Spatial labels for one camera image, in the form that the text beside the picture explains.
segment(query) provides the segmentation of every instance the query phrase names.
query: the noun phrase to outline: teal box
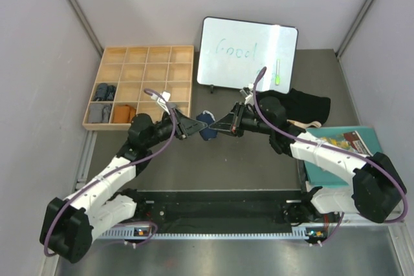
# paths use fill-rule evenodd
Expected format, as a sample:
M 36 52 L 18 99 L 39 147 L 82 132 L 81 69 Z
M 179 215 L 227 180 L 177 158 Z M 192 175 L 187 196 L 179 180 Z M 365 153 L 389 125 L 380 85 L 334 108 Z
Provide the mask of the teal box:
M 376 152 L 382 152 L 378 138 L 376 137 L 375 130 L 367 126 L 345 126 L 345 127 L 322 127 L 320 129 L 309 128 L 307 129 L 315 137 L 332 137 L 335 135 L 357 131 L 362 140 L 367 145 L 368 149 L 375 154 Z M 309 182 L 313 186 L 323 187 L 343 187 L 347 186 L 347 183 L 338 176 L 324 171 L 318 166 L 305 162 L 305 168 Z

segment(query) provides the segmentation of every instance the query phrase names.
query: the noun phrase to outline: whiteboard frame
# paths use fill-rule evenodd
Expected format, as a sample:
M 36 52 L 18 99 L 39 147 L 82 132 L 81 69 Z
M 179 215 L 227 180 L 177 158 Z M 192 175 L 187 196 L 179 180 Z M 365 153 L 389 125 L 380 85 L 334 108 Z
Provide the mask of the whiteboard frame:
M 236 21 L 236 22 L 244 22 L 244 23 L 253 23 L 253 24 L 260 24 L 260 25 L 268 25 L 268 26 L 274 26 L 274 25 L 277 25 L 277 26 L 280 26 L 280 27 L 287 27 L 287 28 L 294 28 L 295 30 L 296 30 L 296 33 L 297 33 L 297 36 L 296 36 L 296 43 L 295 43 L 295 49 L 294 49 L 294 55 L 293 55 L 293 61 L 292 61 L 292 70 L 291 70 L 291 72 L 290 72 L 290 79 L 289 79 L 289 91 L 290 91 L 290 89 L 292 88 L 292 76 L 293 76 L 293 69 L 294 69 L 294 64 L 295 64 L 295 55 L 296 55 L 296 50 L 297 50 L 297 48 L 298 48 L 298 39 L 299 39 L 299 30 L 296 28 L 296 27 L 294 27 L 294 26 L 289 26 L 289 25 L 282 25 L 282 24 L 273 24 L 273 23 L 262 23 L 262 22 L 257 22 L 257 21 L 246 21 L 246 20 L 243 20 L 243 19 L 230 19 L 230 18 L 227 18 L 227 17 L 217 17 L 217 16 L 206 16 L 203 20 L 202 20 L 202 27 L 201 27 L 201 38 L 200 38 L 200 57 L 201 57 L 201 52 L 202 52 L 202 50 L 201 50 L 201 48 L 202 48 L 202 35 L 204 34 L 204 24 L 205 24 L 205 21 L 206 21 L 206 19 L 209 19 L 209 18 L 212 18 L 212 19 L 222 19 L 222 20 L 225 20 L 225 21 Z M 200 60 L 198 61 L 198 64 L 197 64 L 197 82 L 199 83 L 199 84 L 201 84 L 201 85 L 209 85 L 209 84 L 205 84 L 205 83 L 201 83 L 200 81 L 199 81 L 199 68 L 200 68 Z M 229 89 L 232 89 L 231 87 L 226 87 L 226 86 L 222 86 L 222 85 L 209 85 L 209 86 L 211 86 L 211 87 L 224 87 L 224 88 L 229 88 Z

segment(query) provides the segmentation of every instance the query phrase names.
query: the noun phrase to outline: gray table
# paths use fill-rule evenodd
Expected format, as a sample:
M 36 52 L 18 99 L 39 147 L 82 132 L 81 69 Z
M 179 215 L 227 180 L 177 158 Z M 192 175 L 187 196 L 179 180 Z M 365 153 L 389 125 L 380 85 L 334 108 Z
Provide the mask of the gray table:
M 203 110 L 216 119 L 226 115 L 236 101 L 238 90 L 199 85 L 194 72 L 191 115 Z M 325 126 L 356 125 L 342 70 L 332 50 L 298 50 L 292 87 L 332 100 Z M 99 132 L 89 178 L 98 174 L 125 142 L 126 132 Z M 268 136 L 246 132 L 242 138 L 219 135 L 205 142 L 199 135 L 175 140 L 148 168 L 125 187 L 147 190 L 199 189 L 299 189 L 296 161 L 277 155 Z

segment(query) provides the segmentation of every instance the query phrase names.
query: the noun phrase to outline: green marker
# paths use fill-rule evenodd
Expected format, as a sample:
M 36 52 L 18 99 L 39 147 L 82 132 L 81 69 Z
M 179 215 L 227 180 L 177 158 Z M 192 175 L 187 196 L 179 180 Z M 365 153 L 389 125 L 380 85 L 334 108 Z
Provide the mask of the green marker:
M 280 59 L 276 60 L 276 79 L 274 80 L 274 84 L 280 84 Z

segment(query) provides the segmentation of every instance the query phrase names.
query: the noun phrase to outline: dark blue cloth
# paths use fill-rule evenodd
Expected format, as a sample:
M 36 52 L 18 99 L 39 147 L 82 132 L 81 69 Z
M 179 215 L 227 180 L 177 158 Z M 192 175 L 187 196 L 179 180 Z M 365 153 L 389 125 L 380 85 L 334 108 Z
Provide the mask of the dark blue cloth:
M 215 122 L 214 115 L 210 111 L 203 111 L 201 114 L 195 117 L 196 120 L 207 123 L 208 125 Z M 210 140 L 217 137 L 217 131 L 209 129 L 208 127 L 200 131 L 201 138 L 204 140 Z

